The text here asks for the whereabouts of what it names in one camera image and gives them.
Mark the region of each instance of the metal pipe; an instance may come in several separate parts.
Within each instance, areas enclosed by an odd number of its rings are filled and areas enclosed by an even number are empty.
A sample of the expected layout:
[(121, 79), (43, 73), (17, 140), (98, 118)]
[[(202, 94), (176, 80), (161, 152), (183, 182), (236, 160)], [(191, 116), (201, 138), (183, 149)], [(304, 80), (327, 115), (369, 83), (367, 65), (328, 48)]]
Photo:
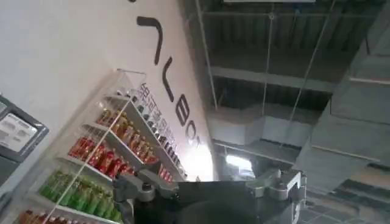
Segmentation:
[[(268, 16), (268, 13), (253, 13), (253, 12), (204, 12), (205, 16)], [(278, 17), (293, 17), (295, 13), (278, 13)], [(343, 14), (343, 13), (300, 13), (299, 16), (302, 17), (343, 17), (343, 18), (365, 18), (365, 19), (374, 19), (375, 15), (356, 15), (356, 14)]]
[(209, 55), (208, 55), (208, 47), (207, 47), (206, 36), (205, 36), (205, 29), (204, 29), (204, 24), (203, 24), (203, 12), (200, 10), (199, 0), (195, 0), (195, 2), (196, 2), (197, 17), (198, 17), (199, 25), (200, 25), (200, 32), (201, 32), (201, 35), (202, 35), (203, 47), (205, 49), (205, 58), (206, 58), (206, 64), (207, 64), (207, 71), (208, 71), (208, 76), (210, 78), (211, 91), (213, 92), (214, 107), (215, 107), (215, 110), (218, 110), (217, 97), (215, 95), (214, 80), (213, 80), (213, 75), (211, 74), (210, 58), (209, 58)]
[[(332, 4), (331, 4), (330, 9), (329, 9), (329, 14), (330, 14), (330, 12), (332, 12), (333, 7), (335, 6), (335, 2), (336, 2), (336, 0), (332, 1)], [(294, 117), (295, 110), (296, 110), (296, 108), (298, 106), (298, 102), (299, 102), (300, 96), (302, 95), (302, 91), (303, 91), (303, 89), (304, 89), (304, 87), (306, 85), (307, 78), (308, 78), (310, 70), (311, 70), (311, 66), (313, 65), (314, 58), (315, 58), (315, 56), (317, 54), (318, 47), (319, 47), (319, 45), (321, 43), (321, 39), (322, 39), (322, 36), (324, 35), (324, 32), (325, 32), (325, 29), (327, 27), (328, 22), (329, 22), (329, 16), (326, 18), (326, 20), (324, 22), (324, 25), (322, 26), (321, 34), (319, 35), (319, 38), (318, 38), (317, 43), (316, 43), (316, 48), (314, 48), (313, 54), (311, 55), (311, 59), (310, 59), (309, 65), (308, 65), (308, 67), (307, 67), (307, 69), (305, 71), (305, 76), (303, 78), (303, 85), (299, 88), (299, 93), (298, 93), (297, 99), (295, 101), (294, 108), (292, 109), (292, 112), (291, 112), (291, 115), (290, 115), (290, 119), (289, 119), (289, 122), (288, 122), (288, 126), (287, 126), (286, 131), (285, 131), (285, 135), (283, 137), (282, 142), (280, 143), (280, 148), (282, 148), (283, 145), (285, 144), (285, 141), (286, 141), (289, 129), (291, 128), (291, 123), (293, 121), (292, 119)]]
[(274, 23), (275, 15), (274, 15), (274, 5), (272, 4), (271, 13), (268, 15), (269, 17), (269, 33), (268, 33), (268, 53), (267, 53), (267, 65), (266, 65), (266, 73), (264, 76), (264, 94), (263, 94), (263, 107), (261, 109), (261, 115), (264, 116), (266, 114), (266, 96), (267, 96), (267, 77), (269, 75), (269, 62), (271, 60), (271, 41), (272, 41), (272, 25)]

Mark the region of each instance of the white wall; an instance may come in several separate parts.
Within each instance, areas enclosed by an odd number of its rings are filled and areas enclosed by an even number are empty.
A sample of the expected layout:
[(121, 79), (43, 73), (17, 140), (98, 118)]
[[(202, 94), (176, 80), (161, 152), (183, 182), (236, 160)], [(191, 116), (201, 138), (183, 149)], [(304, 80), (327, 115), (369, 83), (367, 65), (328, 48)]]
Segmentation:
[[(164, 27), (157, 66), (153, 64), (157, 31), (153, 27), (140, 29), (138, 15), (157, 17)], [(161, 83), (161, 71), (170, 56), (174, 63), (168, 75), (174, 94), (186, 94), (203, 143), (197, 152), (208, 161), (206, 166), (190, 170), (206, 180), (212, 178), (204, 111), (175, 0), (164, 4), (153, 0), (134, 4), (125, 0), (5, 0), (0, 2), (0, 33), (0, 92), (50, 129), (0, 193), (15, 187), (91, 90), (116, 68), (148, 74), (147, 82), (158, 96), (161, 111), (171, 114), (166, 120), (175, 137), (183, 139), (183, 127), (178, 125), (174, 105)], [(195, 153), (185, 144), (179, 152), (183, 163)]]

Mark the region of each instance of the beverage bottle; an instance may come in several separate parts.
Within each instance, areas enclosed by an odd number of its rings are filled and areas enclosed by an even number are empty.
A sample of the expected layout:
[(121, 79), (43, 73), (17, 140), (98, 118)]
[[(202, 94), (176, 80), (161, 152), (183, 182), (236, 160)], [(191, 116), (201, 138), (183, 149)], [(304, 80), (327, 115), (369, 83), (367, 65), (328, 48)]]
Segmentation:
[(93, 156), (91, 157), (91, 159), (89, 160), (88, 164), (91, 165), (91, 166), (96, 166), (96, 164), (100, 161), (100, 159), (102, 158), (102, 155), (104, 153), (104, 150), (105, 150), (105, 147), (104, 147), (104, 143), (100, 144), (99, 147), (96, 149), (95, 153), (93, 154)]
[(19, 215), (20, 224), (28, 224), (34, 218), (31, 210), (26, 210)]
[(61, 170), (57, 170), (50, 175), (48, 180), (45, 182), (44, 185), (40, 188), (39, 192), (42, 196), (46, 198), (50, 198), (52, 189), (56, 182), (58, 182), (59, 179), (63, 176), (63, 172)]
[(129, 164), (129, 162), (126, 162), (126, 163), (121, 165), (121, 167), (118, 170), (118, 173), (121, 175), (125, 174), (127, 171), (129, 171), (129, 169), (130, 169), (130, 164)]
[(103, 196), (103, 199), (100, 200), (98, 206), (95, 209), (94, 215), (103, 217), (104, 212), (107, 210), (108, 204), (110, 203), (111, 200), (112, 200), (111, 195), (107, 194)]
[(161, 136), (160, 139), (158, 140), (160, 142), (160, 145), (162, 147), (164, 147), (164, 145), (166, 144), (166, 137), (164, 136)]
[(129, 171), (127, 171), (127, 173), (129, 173), (130, 175), (134, 175), (134, 169), (130, 168)]
[(59, 217), (58, 219), (55, 220), (55, 224), (64, 224), (65, 218), (64, 217)]
[(171, 176), (171, 174), (167, 171), (165, 173), (164, 180), (168, 181), (169, 180), (169, 176)]
[(115, 111), (115, 113), (113, 113), (111, 117), (107, 119), (106, 126), (110, 126), (115, 121), (115, 119), (119, 116), (120, 113), (121, 112), (119, 110)]
[(83, 180), (82, 186), (83, 187), (81, 188), (81, 192), (79, 193), (78, 199), (77, 199), (77, 201), (75, 203), (75, 207), (74, 207), (74, 209), (76, 209), (78, 211), (83, 211), (84, 206), (87, 205), (88, 199), (92, 193), (92, 187), (90, 186), (90, 184), (88, 182)]
[(146, 157), (150, 151), (151, 151), (151, 148), (148, 145), (142, 149), (140, 155), (138, 156), (140, 158), (140, 160), (142, 160), (142, 162), (145, 163)]
[(77, 179), (72, 186), (69, 188), (65, 196), (60, 201), (60, 205), (62, 206), (68, 206), (72, 203), (71, 199), (73, 198), (73, 195), (75, 194), (76, 190), (79, 188), (80, 180)]
[(141, 153), (142, 153), (142, 149), (144, 146), (146, 146), (146, 141), (145, 141), (145, 137), (142, 137), (142, 140), (138, 143), (138, 145), (135, 147), (135, 149), (133, 149), (134, 153), (140, 157)]
[(107, 125), (107, 121), (110, 119), (110, 117), (111, 117), (111, 111), (104, 108), (103, 113), (97, 119), (96, 123), (101, 125)]
[(55, 222), (55, 220), (56, 220), (56, 217), (52, 216), (52, 217), (50, 217), (50, 218), (49, 218), (49, 220), (48, 220), (48, 222), (47, 222), (47, 223), (50, 223), (50, 224), (55, 224), (55, 223), (54, 223), (54, 222)]
[(167, 170), (166, 170), (165, 168), (163, 168), (162, 171), (161, 171), (161, 173), (160, 173), (160, 177), (161, 177), (162, 179), (164, 179), (166, 173), (167, 173)]
[(37, 223), (43, 223), (47, 216), (48, 215), (45, 212), (41, 212), (38, 216), (38, 219), (35, 220), (37, 221)]
[(114, 211), (114, 201), (111, 200), (107, 206), (107, 209), (104, 212), (103, 218), (110, 219), (112, 217), (113, 211)]
[(93, 214), (99, 202), (102, 200), (102, 197), (103, 197), (103, 191), (100, 188), (95, 187), (91, 195), (91, 200), (85, 208), (85, 212), (88, 214)]
[(51, 187), (48, 199), (53, 202), (57, 202), (57, 199), (61, 196), (62, 189), (66, 187), (68, 174), (64, 174), (59, 178)]
[(106, 173), (108, 166), (111, 164), (112, 160), (114, 159), (114, 155), (115, 155), (115, 149), (106, 151), (105, 154), (102, 156), (102, 159), (99, 165), (97, 166), (97, 169), (102, 173)]
[(141, 141), (141, 135), (140, 135), (140, 131), (137, 130), (136, 133), (133, 134), (131, 140), (129, 141), (129, 149), (131, 149), (131, 151), (135, 151), (135, 148), (136, 146), (138, 145), (138, 143)]
[(114, 211), (112, 212), (112, 216), (111, 216), (111, 220), (114, 221), (114, 222), (119, 222), (121, 221), (121, 213), (114, 209)]
[(128, 126), (128, 121), (127, 121), (127, 113), (126, 112), (123, 112), (121, 114), (121, 116), (118, 118), (118, 120), (116, 121), (116, 124), (115, 125), (119, 125), (117, 131), (116, 131), (116, 135), (121, 138), (123, 137), (123, 134), (126, 130), (126, 127)]
[(116, 158), (114, 161), (111, 162), (110, 166), (107, 169), (107, 176), (114, 178), (116, 174), (118, 173), (119, 168), (121, 167), (123, 157)]
[(88, 141), (86, 143), (86, 146), (84, 148), (81, 148), (79, 151), (79, 158), (81, 158), (82, 161), (87, 160), (88, 156), (92, 152), (92, 150), (95, 148), (95, 142), (92, 141), (91, 138), (88, 138)]
[(79, 151), (86, 146), (87, 142), (88, 142), (88, 138), (86, 138), (86, 137), (80, 138), (75, 143), (75, 145), (72, 146), (71, 150), (68, 152), (68, 155), (75, 157), (75, 158), (78, 158), (78, 156), (80, 155)]
[(127, 145), (130, 142), (130, 140), (131, 140), (131, 138), (132, 138), (134, 133), (135, 133), (135, 131), (134, 131), (134, 128), (133, 128), (132, 122), (131, 122), (130, 125), (128, 125), (126, 127), (126, 130), (125, 130), (124, 134), (121, 137), (122, 142)]

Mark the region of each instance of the cable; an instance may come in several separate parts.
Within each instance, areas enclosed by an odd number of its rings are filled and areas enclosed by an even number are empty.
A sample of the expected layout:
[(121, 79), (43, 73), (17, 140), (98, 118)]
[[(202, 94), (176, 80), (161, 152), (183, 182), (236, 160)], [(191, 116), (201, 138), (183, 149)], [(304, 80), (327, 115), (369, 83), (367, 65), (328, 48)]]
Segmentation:
[(305, 77), (303, 78), (303, 85), (299, 88), (299, 93), (298, 93), (297, 99), (295, 101), (294, 108), (292, 109), (292, 112), (291, 112), (291, 115), (290, 115), (290, 119), (289, 119), (289, 122), (288, 122), (288, 126), (287, 126), (286, 131), (285, 131), (285, 135), (284, 135), (284, 137), (282, 139), (282, 142), (280, 143), (280, 148), (283, 147), (283, 145), (285, 144), (285, 141), (286, 141), (286, 139), (288, 137), (289, 129), (291, 128), (291, 123), (293, 121), (292, 119), (294, 117), (295, 110), (296, 110), (296, 108), (298, 106), (300, 95), (302, 95), (303, 88), (306, 85), (307, 78), (308, 78), (310, 70), (311, 70), (311, 66), (313, 65), (314, 58), (315, 58), (315, 56), (317, 54), (318, 47), (319, 47), (319, 45), (321, 43), (321, 39), (322, 39), (322, 36), (323, 36), (323, 34), (325, 32), (326, 26), (327, 26), (327, 24), (329, 22), (330, 13), (333, 11), (333, 7), (335, 6), (335, 2), (336, 2), (336, 0), (332, 1), (332, 4), (331, 4), (330, 9), (329, 9), (329, 14), (328, 14), (328, 16), (327, 16), (327, 18), (326, 18), (326, 20), (324, 22), (324, 25), (322, 26), (321, 34), (318, 37), (318, 40), (317, 40), (317, 43), (316, 43), (316, 47), (314, 48), (313, 54), (311, 55), (311, 59), (310, 59), (309, 65), (308, 65), (308, 67), (306, 69), (306, 72), (305, 72)]
[(266, 114), (266, 96), (267, 96), (267, 85), (268, 85), (268, 72), (269, 72), (269, 62), (271, 60), (271, 41), (272, 41), (272, 25), (274, 23), (274, 4), (271, 5), (271, 13), (268, 14), (269, 17), (269, 33), (268, 33), (268, 53), (267, 53), (267, 64), (266, 64), (266, 75), (264, 80), (264, 94), (263, 94), (263, 107), (262, 107), (262, 116)]

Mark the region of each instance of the screw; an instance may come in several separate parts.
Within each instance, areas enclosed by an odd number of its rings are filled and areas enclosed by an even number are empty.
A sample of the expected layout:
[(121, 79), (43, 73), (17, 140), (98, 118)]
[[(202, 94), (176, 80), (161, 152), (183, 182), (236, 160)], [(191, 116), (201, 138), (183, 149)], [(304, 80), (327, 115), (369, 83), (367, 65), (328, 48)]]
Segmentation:
[(268, 18), (269, 18), (270, 20), (275, 19), (275, 18), (276, 18), (275, 13), (271, 12), (270, 14), (268, 14)]

